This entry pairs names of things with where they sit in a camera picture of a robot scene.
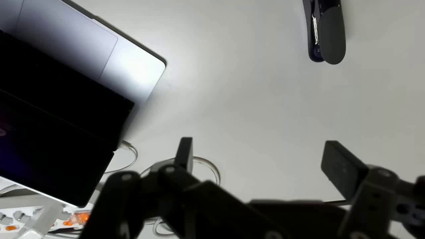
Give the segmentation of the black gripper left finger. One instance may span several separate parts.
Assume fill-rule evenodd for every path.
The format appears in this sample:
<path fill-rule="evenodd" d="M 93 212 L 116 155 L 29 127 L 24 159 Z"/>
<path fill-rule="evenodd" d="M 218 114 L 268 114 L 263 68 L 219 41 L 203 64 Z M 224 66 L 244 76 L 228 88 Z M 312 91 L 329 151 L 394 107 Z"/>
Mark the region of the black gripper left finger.
<path fill-rule="evenodd" d="M 186 171 L 193 171 L 193 137 L 182 136 L 174 157 L 174 163 Z"/>

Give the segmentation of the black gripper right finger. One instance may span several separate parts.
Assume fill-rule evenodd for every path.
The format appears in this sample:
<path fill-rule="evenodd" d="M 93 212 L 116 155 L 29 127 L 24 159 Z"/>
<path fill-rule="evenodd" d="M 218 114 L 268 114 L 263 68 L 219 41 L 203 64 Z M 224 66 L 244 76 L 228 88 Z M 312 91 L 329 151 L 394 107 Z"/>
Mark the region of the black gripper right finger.
<path fill-rule="evenodd" d="M 364 161 L 339 140 L 327 140 L 324 143 L 320 168 L 345 200 L 355 197 L 369 169 Z"/>

